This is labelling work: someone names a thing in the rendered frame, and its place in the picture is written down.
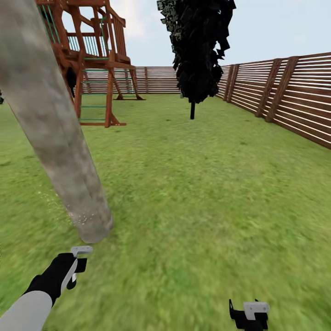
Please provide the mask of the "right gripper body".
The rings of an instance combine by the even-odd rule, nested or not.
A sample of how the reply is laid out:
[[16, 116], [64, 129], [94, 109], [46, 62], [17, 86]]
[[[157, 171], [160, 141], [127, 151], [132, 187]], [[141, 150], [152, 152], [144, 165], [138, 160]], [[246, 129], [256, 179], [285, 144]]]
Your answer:
[[235, 310], [235, 322], [238, 329], [245, 331], [268, 330], [266, 316], [263, 312], [255, 313], [256, 320], [248, 320], [244, 311]]

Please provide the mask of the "pesticide atomizer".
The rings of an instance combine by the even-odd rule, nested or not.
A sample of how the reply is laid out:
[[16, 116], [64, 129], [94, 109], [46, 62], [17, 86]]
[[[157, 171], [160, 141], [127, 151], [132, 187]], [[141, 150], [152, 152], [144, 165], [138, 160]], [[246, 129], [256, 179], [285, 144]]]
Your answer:
[[77, 273], [74, 273], [72, 276], [71, 276], [71, 279], [69, 280], [68, 284], [66, 285], [67, 289], [72, 289], [76, 286], [77, 284]]

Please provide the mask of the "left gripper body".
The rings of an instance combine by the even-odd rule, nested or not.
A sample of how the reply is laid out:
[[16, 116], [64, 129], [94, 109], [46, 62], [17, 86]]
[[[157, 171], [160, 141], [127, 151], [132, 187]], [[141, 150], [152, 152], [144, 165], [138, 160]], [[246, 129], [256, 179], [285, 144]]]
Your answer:
[[87, 262], [87, 259], [86, 258], [78, 259], [77, 268], [76, 268], [76, 271], [74, 273], [82, 273], [82, 272], [84, 272], [85, 271], [85, 268], [86, 268], [86, 262]]

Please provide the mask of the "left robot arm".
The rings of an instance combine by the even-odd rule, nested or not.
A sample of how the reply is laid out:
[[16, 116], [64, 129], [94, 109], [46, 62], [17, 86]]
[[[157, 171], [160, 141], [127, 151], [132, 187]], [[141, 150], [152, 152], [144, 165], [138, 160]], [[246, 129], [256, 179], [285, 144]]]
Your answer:
[[43, 274], [35, 276], [25, 294], [0, 316], [0, 331], [41, 331], [71, 276], [85, 271], [87, 259], [78, 259], [77, 255], [92, 252], [92, 246], [80, 246], [72, 247], [70, 253], [59, 253]]

